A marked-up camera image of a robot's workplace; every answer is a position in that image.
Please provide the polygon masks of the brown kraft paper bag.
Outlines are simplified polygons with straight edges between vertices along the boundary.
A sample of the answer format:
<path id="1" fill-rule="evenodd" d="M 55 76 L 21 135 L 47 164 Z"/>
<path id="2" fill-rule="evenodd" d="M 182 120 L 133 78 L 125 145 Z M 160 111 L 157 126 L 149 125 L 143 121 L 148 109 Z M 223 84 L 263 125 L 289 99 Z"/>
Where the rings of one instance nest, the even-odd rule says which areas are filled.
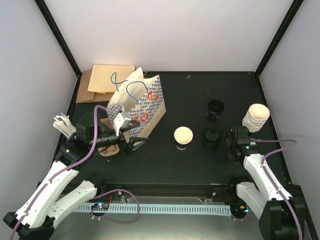
<path id="1" fill-rule="evenodd" d="M 97 102 L 108 102 L 112 96 L 113 92 L 109 93 L 97 93 L 88 91 L 89 82 L 91 78 L 92 70 L 84 71 L 80 78 L 79 88 L 76 97 L 76 103 L 97 103 Z"/>

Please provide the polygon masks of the black branded paper cup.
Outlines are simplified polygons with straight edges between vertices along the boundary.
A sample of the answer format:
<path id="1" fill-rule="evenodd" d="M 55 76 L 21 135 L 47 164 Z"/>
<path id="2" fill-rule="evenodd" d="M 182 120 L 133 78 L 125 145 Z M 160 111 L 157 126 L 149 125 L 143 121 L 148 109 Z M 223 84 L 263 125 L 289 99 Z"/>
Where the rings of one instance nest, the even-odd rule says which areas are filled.
<path id="1" fill-rule="evenodd" d="M 174 140 L 178 150 L 185 150 L 193 140 L 193 132 L 186 126 L 180 126 L 174 131 Z"/>

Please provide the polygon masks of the black corner frame post left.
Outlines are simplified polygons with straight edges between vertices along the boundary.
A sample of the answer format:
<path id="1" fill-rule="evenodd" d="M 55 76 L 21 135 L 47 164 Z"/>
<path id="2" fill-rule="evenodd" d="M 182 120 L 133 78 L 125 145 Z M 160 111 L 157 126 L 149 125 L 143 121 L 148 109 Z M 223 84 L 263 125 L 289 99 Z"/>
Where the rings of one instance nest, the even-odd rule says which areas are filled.
<path id="1" fill-rule="evenodd" d="M 54 35 L 58 45 L 60 46 L 61 50 L 63 51 L 68 63 L 70 64 L 73 72 L 78 77 L 81 75 L 81 70 L 67 44 L 65 38 L 63 37 L 50 9 L 48 8 L 46 2 L 44 0 L 34 0 L 35 4 L 37 5 L 38 9 L 40 10 L 43 18 L 45 19 L 48 27 L 50 28 L 52 34 Z"/>

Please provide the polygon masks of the light tan paper bag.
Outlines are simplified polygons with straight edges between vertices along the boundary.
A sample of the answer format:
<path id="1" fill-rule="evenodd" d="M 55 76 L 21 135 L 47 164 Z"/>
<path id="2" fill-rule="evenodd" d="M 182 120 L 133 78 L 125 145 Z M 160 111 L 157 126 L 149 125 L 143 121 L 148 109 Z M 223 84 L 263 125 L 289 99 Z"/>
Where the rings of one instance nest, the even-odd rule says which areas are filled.
<path id="1" fill-rule="evenodd" d="M 149 88 L 143 79 L 143 72 L 136 70 L 134 65 L 102 65 L 95 64 L 87 90 L 93 93 L 124 93 L 126 89 L 134 89 L 141 85 L 143 89 Z"/>

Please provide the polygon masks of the brown pulp cup carrier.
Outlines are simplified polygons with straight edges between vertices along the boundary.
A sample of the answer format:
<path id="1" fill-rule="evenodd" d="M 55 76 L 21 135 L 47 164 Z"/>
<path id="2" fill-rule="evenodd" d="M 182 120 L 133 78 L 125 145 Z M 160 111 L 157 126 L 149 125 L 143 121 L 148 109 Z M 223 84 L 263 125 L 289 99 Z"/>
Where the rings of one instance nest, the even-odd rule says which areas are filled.
<path id="1" fill-rule="evenodd" d="M 111 124 L 111 121 L 109 118 L 103 118 L 101 119 L 101 123 L 105 124 L 109 129 L 113 129 L 113 126 Z M 98 153 L 103 157 L 110 157 L 116 155 L 120 151 L 118 145 L 112 145 L 108 148 L 106 147 L 100 147 L 98 148 Z"/>

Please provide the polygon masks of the black corner frame post right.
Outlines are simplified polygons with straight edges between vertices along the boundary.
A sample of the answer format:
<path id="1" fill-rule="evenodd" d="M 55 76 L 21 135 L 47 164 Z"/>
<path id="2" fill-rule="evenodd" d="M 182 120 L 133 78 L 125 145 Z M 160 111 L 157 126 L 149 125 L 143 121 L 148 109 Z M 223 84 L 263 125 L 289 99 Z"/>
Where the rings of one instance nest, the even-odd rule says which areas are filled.
<path id="1" fill-rule="evenodd" d="M 283 36 L 285 35 L 287 29 L 295 18 L 297 12 L 302 6 L 304 0 L 293 0 L 288 11 L 286 12 L 281 24 L 279 25 L 274 37 L 272 38 L 266 52 L 264 53 L 258 67 L 255 70 L 255 75 L 260 77 L 267 66 L 269 60 L 271 59 L 273 53 L 281 42 Z"/>

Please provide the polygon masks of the small electronics board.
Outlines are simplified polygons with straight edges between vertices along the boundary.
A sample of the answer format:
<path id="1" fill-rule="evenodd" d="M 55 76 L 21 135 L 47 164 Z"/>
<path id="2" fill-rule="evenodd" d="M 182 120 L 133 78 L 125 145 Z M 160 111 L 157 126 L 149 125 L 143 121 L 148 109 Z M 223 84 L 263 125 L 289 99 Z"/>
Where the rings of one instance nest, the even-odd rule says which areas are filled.
<path id="1" fill-rule="evenodd" d="M 108 203 L 94 203 L 91 206 L 91 210 L 92 211 L 107 211 L 109 209 L 109 204 Z"/>

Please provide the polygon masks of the blue checkered paper bag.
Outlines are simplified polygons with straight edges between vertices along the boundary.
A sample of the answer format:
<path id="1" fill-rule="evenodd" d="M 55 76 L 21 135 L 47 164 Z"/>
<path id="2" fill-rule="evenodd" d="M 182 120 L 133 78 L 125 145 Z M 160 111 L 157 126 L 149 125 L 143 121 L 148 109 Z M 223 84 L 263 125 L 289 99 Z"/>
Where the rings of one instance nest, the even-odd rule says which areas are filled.
<path id="1" fill-rule="evenodd" d="M 138 68 L 117 87 L 107 107 L 127 112 L 140 122 L 128 131 L 129 136 L 147 138 L 166 112 L 160 76 L 144 78 L 143 70 Z"/>

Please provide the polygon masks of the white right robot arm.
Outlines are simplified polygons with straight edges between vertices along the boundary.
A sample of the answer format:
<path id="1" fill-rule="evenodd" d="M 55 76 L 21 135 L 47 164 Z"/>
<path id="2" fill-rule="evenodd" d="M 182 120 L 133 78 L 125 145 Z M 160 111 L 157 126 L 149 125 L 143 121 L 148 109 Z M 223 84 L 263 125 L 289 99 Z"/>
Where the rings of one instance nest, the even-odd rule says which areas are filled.
<path id="1" fill-rule="evenodd" d="M 260 140 L 251 138 L 245 126 L 231 128 L 225 141 L 229 161 L 242 164 L 253 180 L 233 177 L 228 198 L 246 203 L 258 219 L 263 239 L 302 240 L 305 205 L 282 186 L 269 167 L 267 157 L 274 152 L 262 155 L 257 145 Z"/>

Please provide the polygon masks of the stack of white paper cups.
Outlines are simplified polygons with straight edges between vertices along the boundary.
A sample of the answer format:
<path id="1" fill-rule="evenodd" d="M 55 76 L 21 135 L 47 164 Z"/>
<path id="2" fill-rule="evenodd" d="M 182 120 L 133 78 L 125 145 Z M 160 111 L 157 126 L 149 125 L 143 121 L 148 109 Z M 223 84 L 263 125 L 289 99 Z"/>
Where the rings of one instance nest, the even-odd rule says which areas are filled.
<path id="1" fill-rule="evenodd" d="M 250 133 L 258 132 L 270 117 L 270 110 L 263 104 L 252 104 L 242 120 Z"/>

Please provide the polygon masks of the stack of black cup lids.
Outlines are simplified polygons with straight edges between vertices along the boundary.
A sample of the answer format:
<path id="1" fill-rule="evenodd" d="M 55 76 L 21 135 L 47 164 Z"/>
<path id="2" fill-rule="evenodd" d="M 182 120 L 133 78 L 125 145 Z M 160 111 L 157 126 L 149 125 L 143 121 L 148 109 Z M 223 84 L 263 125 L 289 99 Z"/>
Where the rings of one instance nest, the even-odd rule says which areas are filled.
<path id="1" fill-rule="evenodd" d="M 216 150 L 221 142 L 221 134 L 215 128 L 207 129 L 202 135 L 202 146 L 208 151 Z"/>

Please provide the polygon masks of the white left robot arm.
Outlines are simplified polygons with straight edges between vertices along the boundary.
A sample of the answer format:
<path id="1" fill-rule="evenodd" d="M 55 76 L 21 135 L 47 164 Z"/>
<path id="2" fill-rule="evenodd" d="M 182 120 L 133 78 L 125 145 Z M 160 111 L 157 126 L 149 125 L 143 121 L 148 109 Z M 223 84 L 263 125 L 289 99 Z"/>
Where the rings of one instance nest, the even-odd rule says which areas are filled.
<path id="1" fill-rule="evenodd" d="M 65 187 L 98 148 L 117 146 L 127 154 L 136 151 L 147 138 L 126 140 L 124 133 L 140 125 L 127 112 L 116 114 L 112 128 L 102 123 L 96 112 L 84 114 L 30 199 L 16 212 L 8 212 L 3 221 L 22 240 L 50 239 L 55 228 L 73 210 L 88 200 L 103 199 L 108 192 L 105 180 L 96 173 L 87 176 L 78 187 L 60 198 Z"/>

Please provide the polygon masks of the white wrapped stirrers bundle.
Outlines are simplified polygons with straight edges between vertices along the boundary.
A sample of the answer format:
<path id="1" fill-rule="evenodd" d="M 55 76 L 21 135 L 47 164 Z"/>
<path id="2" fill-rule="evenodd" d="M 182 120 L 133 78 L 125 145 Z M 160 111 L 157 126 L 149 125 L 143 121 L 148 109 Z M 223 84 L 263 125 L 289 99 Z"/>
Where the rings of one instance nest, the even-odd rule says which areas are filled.
<path id="1" fill-rule="evenodd" d="M 76 132 L 76 127 L 72 125 L 69 116 L 61 113 L 54 118 L 53 127 L 60 131 L 67 139 Z"/>

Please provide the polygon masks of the black corner frame post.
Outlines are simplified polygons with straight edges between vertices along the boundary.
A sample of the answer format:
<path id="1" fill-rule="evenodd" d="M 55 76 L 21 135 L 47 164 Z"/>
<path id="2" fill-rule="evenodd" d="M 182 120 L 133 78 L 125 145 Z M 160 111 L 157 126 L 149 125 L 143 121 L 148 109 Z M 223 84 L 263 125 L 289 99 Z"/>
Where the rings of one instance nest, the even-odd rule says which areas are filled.
<path id="1" fill-rule="evenodd" d="M 260 77 L 267 66 L 269 60 L 271 59 L 273 53 L 281 42 L 283 36 L 285 35 L 287 29 L 295 18 L 297 12 L 302 6 L 304 0 L 293 0 L 288 11 L 286 12 L 281 24 L 279 25 L 274 37 L 272 38 L 266 52 L 264 53 L 258 67 L 255 70 L 255 75 Z"/>
<path id="2" fill-rule="evenodd" d="M 63 37 L 50 9 L 48 8 L 46 2 L 44 0 L 34 0 L 35 4 L 37 5 L 38 9 L 40 10 L 43 18 L 45 19 L 48 27 L 50 28 L 52 34 L 54 35 L 58 45 L 60 46 L 61 50 L 63 51 L 68 63 L 70 64 L 73 72 L 78 77 L 81 75 L 81 70 L 67 44 L 65 38 Z"/>

